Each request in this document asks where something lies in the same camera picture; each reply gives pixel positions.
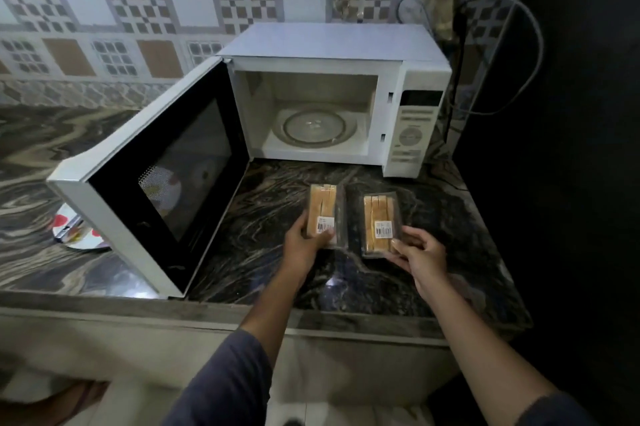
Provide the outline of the person's right hand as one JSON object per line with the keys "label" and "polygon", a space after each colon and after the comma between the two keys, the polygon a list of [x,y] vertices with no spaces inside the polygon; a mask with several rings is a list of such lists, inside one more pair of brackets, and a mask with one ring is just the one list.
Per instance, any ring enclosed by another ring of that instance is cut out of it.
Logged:
{"label": "person's right hand", "polygon": [[[412,276],[419,295],[431,305],[436,294],[451,285],[447,276],[445,246],[426,230],[411,226],[402,226],[400,240],[414,246],[415,251],[410,263],[394,264]],[[390,261],[389,252],[385,258]]]}

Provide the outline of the person's left hand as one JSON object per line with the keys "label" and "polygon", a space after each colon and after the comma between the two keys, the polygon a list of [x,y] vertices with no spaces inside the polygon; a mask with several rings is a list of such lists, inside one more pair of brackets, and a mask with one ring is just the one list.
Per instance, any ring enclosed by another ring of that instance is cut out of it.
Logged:
{"label": "person's left hand", "polygon": [[305,237],[307,221],[308,211],[303,211],[285,234],[283,259],[280,266],[287,276],[295,278],[298,289],[307,279],[316,260],[316,254],[320,250],[311,243],[312,237]]}

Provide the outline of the clear sandwich pack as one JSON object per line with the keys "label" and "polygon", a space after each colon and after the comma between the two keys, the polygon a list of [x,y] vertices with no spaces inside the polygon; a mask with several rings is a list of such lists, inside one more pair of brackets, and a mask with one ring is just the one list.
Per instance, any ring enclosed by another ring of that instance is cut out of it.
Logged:
{"label": "clear sandwich pack", "polygon": [[306,237],[312,238],[332,229],[333,237],[327,247],[348,247],[346,192],[342,185],[311,185],[308,190],[307,212]]}
{"label": "clear sandwich pack", "polygon": [[361,255],[364,259],[397,254],[392,241],[402,237],[402,217],[395,191],[364,194],[359,201]]}

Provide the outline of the person's right forearm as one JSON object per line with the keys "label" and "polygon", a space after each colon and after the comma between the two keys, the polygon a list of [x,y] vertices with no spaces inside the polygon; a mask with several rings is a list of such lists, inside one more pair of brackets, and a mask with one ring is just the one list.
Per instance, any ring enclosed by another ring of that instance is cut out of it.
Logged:
{"label": "person's right forearm", "polygon": [[599,426],[476,314],[445,275],[420,282],[488,426]]}

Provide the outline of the person's left forearm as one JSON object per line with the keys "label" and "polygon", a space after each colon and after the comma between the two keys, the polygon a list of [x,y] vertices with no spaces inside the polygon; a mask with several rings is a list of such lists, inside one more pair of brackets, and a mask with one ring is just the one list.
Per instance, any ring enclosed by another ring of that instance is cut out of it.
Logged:
{"label": "person's left forearm", "polygon": [[181,392],[161,426],[264,426],[287,321],[313,261],[285,258],[244,318]]}

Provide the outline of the round glass turntable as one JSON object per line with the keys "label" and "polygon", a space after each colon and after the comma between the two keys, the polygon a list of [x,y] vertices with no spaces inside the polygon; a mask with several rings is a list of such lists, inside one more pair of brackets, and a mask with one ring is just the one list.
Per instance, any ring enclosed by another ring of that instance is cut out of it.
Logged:
{"label": "round glass turntable", "polygon": [[311,149],[345,143],[357,128],[357,117],[351,112],[310,106],[280,110],[271,130],[285,144]]}

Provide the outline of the large black appliance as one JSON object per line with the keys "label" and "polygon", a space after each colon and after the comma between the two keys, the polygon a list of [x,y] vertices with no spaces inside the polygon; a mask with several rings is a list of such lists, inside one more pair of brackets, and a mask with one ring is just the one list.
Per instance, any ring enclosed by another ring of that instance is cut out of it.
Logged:
{"label": "large black appliance", "polygon": [[545,55],[454,160],[534,327],[520,347],[603,426],[640,426],[640,0],[523,0]]}

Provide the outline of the white microwave oven body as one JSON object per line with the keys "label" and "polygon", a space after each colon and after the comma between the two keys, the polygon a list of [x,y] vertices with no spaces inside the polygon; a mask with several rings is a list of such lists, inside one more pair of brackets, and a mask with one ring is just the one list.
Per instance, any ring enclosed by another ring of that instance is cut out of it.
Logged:
{"label": "white microwave oven body", "polygon": [[[250,158],[378,166],[416,179],[452,68],[421,25],[256,24],[219,54],[227,62]],[[320,107],[357,117],[330,148],[298,148],[272,132],[282,109]]]}

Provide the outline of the white microwave door, black window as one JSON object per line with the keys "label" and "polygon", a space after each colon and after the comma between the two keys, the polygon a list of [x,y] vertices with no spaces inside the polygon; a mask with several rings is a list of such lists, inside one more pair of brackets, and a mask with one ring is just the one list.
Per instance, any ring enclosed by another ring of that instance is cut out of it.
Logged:
{"label": "white microwave door, black window", "polygon": [[250,155],[227,62],[206,59],[47,184],[159,295],[185,297]]}

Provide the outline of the white plate with red print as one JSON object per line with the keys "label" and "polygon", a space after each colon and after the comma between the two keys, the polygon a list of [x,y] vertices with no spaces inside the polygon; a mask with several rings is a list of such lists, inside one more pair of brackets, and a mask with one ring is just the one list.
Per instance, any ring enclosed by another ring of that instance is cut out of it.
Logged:
{"label": "white plate with red print", "polygon": [[92,227],[69,204],[62,204],[51,222],[54,241],[76,251],[106,251],[111,249],[100,231]]}

